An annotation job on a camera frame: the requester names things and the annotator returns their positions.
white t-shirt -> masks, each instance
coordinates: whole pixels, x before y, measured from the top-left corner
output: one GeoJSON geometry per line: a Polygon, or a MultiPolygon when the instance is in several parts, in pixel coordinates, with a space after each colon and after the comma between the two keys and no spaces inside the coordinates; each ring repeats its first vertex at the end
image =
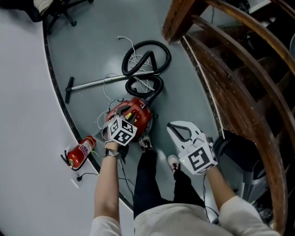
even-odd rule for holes
{"type": "MultiPolygon", "coordinates": [[[[233,197],[220,209],[219,224],[207,221],[204,208],[191,204],[166,204],[135,218],[135,236],[279,236],[265,225],[255,208],[233,197]]],[[[92,222],[90,236],[120,236],[120,224],[99,216],[92,222]]]]}

yellow label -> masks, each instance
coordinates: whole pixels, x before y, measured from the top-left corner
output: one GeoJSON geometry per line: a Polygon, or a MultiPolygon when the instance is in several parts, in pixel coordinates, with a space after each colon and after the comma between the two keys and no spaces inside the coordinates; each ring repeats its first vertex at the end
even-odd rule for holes
{"type": "Polygon", "coordinates": [[[128,120],[131,115],[132,115],[131,113],[127,114],[127,116],[125,116],[126,120],[128,120]]]}

wristwatch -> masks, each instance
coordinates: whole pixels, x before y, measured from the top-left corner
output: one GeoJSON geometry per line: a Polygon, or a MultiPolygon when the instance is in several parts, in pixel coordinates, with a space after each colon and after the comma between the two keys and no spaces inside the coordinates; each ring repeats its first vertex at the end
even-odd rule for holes
{"type": "Polygon", "coordinates": [[[106,152],[105,152],[104,157],[107,157],[107,156],[112,156],[112,157],[115,157],[118,159],[120,157],[120,153],[118,151],[106,148],[106,152]]]}

sneaker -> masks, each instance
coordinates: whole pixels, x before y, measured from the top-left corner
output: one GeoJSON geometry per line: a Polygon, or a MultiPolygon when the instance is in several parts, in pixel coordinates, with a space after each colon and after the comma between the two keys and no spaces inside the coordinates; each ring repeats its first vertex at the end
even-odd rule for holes
{"type": "Polygon", "coordinates": [[[176,155],[170,155],[168,157],[168,164],[173,170],[173,173],[175,173],[177,170],[180,170],[180,161],[176,155]]]}
{"type": "Polygon", "coordinates": [[[141,137],[138,140],[139,146],[142,148],[142,150],[144,152],[146,152],[147,150],[154,150],[153,146],[152,146],[152,142],[151,139],[148,135],[145,135],[143,137],[141,137]]]}

wooden staircase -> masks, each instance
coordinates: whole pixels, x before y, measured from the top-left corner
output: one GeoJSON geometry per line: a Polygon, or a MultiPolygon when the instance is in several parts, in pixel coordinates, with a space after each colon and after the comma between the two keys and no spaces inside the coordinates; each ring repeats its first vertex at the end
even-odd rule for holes
{"type": "MultiPolygon", "coordinates": [[[[288,4],[273,2],[295,20],[288,4]]],[[[223,128],[255,142],[270,187],[275,230],[294,235],[295,60],[289,50],[257,20],[221,0],[173,0],[163,33],[168,42],[180,40],[196,70],[203,70],[201,80],[223,128]],[[244,25],[211,25],[199,17],[208,5],[244,25]],[[202,30],[187,33],[192,24],[202,30]],[[270,50],[253,50],[247,34],[262,37],[270,50]]]]}

